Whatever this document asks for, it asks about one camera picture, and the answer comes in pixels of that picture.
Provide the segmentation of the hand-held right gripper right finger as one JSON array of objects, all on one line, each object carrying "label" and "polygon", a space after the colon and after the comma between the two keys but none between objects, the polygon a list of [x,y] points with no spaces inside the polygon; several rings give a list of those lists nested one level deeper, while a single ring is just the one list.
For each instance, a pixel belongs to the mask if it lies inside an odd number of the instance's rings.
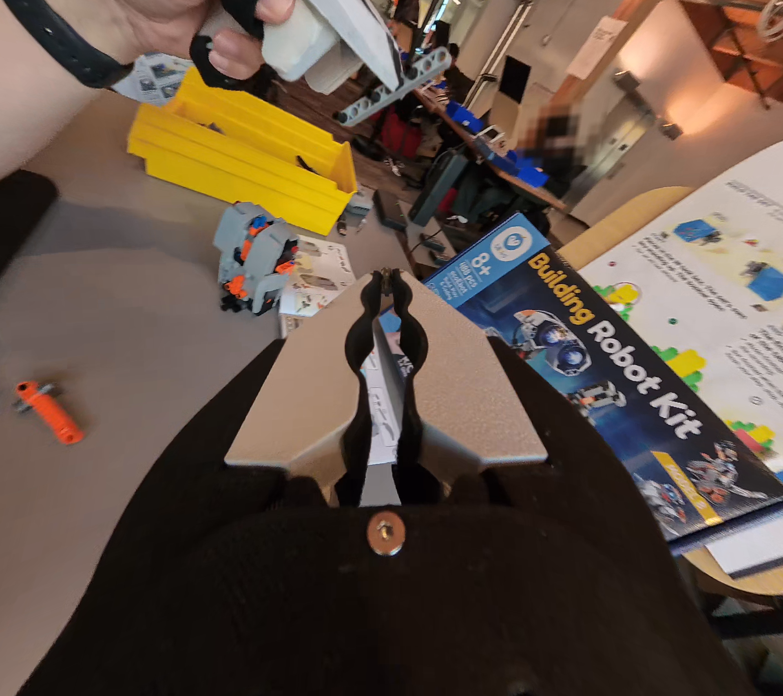
[{"label": "hand-held right gripper right finger", "polygon": [[395,486],[403,505],[438,503],[465,476],[544,463],[546,448],[485,332],[395,270],[399,347],[409,360]]}]

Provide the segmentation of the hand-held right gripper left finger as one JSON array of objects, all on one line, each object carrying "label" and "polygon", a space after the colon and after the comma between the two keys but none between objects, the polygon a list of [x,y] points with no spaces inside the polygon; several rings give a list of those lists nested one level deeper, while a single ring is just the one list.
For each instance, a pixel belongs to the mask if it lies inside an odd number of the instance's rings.
[{"label": "hand-held right gripper left finger", "polygon": [[282,342],[225,464],[313,479],[339,505],[359,505],[372,419],[363,363],[374,348],[380,272],[364,275]]}]

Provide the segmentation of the grey holed toy beam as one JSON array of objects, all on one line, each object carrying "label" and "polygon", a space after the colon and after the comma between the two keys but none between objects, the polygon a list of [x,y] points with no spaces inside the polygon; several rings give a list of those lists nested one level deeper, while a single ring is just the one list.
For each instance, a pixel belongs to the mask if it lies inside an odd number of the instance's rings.
[{"label": "grey holed toy beam", "polygon": [[403,82],[391,91],[385,85],[374,88],[342,110],[335,112],[332,119],[343,127],[352,127],[364,122],[370,116],[403,99],[407,94],[432,83],[450,67],[452,57],[448,47],[438,47],[405,63]]}]

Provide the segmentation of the grey desk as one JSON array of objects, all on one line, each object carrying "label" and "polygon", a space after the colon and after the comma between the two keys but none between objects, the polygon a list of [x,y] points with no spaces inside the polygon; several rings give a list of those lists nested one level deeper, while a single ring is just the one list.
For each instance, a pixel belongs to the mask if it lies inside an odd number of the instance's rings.
[{"label": "grey desk", "polygon": [[[276,319],[220,314],[225,204],[123,153],[105,96],[44,152],[61,187],[2,283],[2,694],[382,694],[341,610],[259,603],[286,547],[284,479],[223,454],[271,362]],[[15,386],[53,383],[60,443]]]}]

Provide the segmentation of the building instruction booklet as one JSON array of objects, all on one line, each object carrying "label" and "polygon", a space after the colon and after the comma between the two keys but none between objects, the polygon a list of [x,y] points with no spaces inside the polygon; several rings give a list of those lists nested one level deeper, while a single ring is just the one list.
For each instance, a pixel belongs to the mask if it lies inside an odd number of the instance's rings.
[{"label": "building instruction booklet", "polygon": [[[296,249],[289,280],[278,301],[281,338],[287,338],[356,281],[344,245],[299,234]],[[362,365],[362,374],[373,424],[369,465],[392,464],[396,461],[400,427],[377,340]]]}]

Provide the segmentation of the blue robot kit box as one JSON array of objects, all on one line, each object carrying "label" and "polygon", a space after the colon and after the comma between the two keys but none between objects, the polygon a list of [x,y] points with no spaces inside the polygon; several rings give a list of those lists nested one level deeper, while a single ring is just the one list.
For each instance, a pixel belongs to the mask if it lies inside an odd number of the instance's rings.
[{"label": "blue robot kit box", "polygon": [[[674,554],[781,518],[781,480],[522,215],[423,285],[495,344],[547,451],[466,479],[481,500]],[[395,300],[380,327],[405,381]]]}]

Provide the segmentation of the red bag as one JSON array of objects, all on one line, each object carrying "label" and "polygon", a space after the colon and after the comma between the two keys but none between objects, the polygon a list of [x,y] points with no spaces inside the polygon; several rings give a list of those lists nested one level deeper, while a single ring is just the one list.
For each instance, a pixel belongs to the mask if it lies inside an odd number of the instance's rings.
[{"label": "red bag", "polygon": [[420,123],[405,122],[394,111],[389,111],[380,129],[379,142],[390,155],[414,160],[422,136]]}]

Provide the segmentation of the grey toy robot model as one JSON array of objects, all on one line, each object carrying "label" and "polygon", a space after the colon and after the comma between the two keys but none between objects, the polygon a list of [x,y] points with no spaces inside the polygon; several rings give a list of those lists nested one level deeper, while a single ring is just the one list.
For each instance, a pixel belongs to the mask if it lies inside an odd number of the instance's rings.
[{"label": "grey toy robot model", "polygon": [[221,217],[214,246],[223,311],[259,316],[274,309],[294,270],[298,236],[287,221],[251,202],[235,202]]}]

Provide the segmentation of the printed photo sheet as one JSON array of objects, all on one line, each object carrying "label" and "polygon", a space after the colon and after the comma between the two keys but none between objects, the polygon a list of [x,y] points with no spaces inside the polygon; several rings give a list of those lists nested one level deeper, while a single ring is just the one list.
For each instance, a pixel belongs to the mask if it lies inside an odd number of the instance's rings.
[{"label": "printed photo sheet", "polygon": [[130,73],[111,90],[140,104],[162,107],[176,95],[191,67],[188,59],[160,52],[147,53],[135,60]]}]

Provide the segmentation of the yellow plastic bin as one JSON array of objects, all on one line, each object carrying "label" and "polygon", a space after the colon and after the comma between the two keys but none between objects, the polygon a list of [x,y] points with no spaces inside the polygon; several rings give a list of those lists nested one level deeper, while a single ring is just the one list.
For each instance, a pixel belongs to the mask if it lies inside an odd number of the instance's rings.
[{"label": "yellow plastic bin", "polygon": [[245,92],[206,86],[195,69],[166,105],[139,106],[127,150],[152,177],[252,202],[322,236],[357,190],[348,143]]}]

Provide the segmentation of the dark grey flat device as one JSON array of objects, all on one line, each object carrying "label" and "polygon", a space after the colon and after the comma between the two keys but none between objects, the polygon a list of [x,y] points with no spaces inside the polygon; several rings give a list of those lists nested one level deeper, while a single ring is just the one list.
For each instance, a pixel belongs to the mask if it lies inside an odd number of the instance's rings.
[{"label": "dark grey flat device", "polygon": [[465,154],[457,149],[447,150],[436,158],[427,171],[423,189],[408,212],[407,220],[411,224],[424,227],[429,223],[467,163]]}]

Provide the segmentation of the black power adapter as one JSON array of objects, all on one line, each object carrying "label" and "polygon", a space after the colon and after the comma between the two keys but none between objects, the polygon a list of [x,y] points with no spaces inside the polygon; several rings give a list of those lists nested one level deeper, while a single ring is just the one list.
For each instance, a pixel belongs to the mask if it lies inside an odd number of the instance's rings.
[{"label": "black power adapter", "polygon": [[391,230],[406,231],[407,218],[398,197],[391,192],[377,189],[373,194],[374,207],[380,224]]}]

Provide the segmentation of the long table with bins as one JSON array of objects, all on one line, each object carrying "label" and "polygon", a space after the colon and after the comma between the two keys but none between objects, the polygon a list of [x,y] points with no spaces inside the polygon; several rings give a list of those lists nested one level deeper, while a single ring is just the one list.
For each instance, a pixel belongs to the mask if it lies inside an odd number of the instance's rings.
[{"label": "long table with bins", "polygon": [[498,166],[496,163],[500,158],[494,151],[484,144],[477,136],[468,132],[466,127],[456,123],[453,118],[447,114],[444,106],[430,95],[429,91],[422,88],[416,88],[414,90],[414,95],[428,112],[436,114],[436,116],[462,140],[467,148],[471,150],[471,153],[476,158],[476,162],[486,164],[496,177],[504,180],[504,182],[512,185],[517,190],[524,192],[529,197],[537,199],[539,202],[546,203],[551,209],[560,214],[565,216],[569,215],[565,203],[555,197],[551,192],[544,188],[533,187],[527,182],[524,182],[520,177],[516,177],[512,173],[506,171],[503,167]]}]

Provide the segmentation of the black wristband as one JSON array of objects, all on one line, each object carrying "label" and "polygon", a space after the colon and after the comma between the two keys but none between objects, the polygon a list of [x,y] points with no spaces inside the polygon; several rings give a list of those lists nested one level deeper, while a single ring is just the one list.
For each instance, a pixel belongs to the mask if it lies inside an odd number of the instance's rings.
[{"label": "black wristband", "polygon": [[45,0],[2,0],[38,45],[83,86],[112,88],[128,77],[134,63],[121,64],[93,47]]}]

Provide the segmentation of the orange toothed toy part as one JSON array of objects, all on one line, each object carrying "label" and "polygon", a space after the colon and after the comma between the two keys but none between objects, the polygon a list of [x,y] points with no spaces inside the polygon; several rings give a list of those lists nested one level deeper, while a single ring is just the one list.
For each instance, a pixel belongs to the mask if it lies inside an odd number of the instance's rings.
[{"label": "orange toothed toy part", "polygon": [[15,386],[15,410],[33,412],[65,446],[80,442],[84,434],[71,415],[55,399],[53,383],[22,381]]}]

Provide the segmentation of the white paper sign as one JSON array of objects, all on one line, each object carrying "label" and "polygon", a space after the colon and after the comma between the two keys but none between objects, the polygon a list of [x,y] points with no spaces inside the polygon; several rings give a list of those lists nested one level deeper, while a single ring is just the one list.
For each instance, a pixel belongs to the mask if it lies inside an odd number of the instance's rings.
[{"label": "white paper sign", "polygon": [[612,16],[603,16],[568,65],[566,74],[579,80],[586,80],[607,54],[626,24],[625,21]]}]

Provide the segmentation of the large colourful instruction sheet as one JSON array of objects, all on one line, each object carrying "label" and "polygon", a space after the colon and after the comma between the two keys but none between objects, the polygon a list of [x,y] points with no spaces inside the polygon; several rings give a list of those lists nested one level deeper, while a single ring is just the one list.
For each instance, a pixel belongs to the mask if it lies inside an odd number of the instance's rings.
[{"label": "large colourful instruction sheet", "polygon": [[782,143],[692,192],[580,274],[781,478]]}]

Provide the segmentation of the black perforated panel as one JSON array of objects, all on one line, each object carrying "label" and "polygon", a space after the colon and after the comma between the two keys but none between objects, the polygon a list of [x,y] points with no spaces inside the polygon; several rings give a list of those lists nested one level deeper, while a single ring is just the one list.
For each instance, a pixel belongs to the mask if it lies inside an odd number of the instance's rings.
[{"label": "black perforated panel", "polygon": [[1,275],[59,196],[55,183],[39,173],[17,170],[1,179]]}]

